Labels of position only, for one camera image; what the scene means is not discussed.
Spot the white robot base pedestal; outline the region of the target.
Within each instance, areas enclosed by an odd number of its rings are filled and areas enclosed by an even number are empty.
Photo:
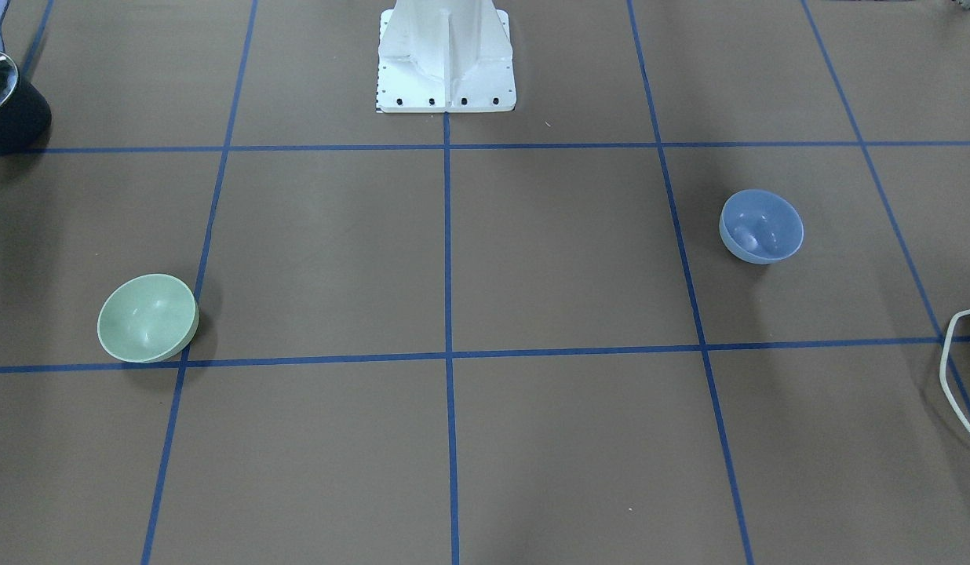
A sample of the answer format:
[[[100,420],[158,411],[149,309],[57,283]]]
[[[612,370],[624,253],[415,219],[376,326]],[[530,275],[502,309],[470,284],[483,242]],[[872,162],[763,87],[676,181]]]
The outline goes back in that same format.
[[[378,112],[516,107],[510,19],[492,1],[398,1],[378,23]]]

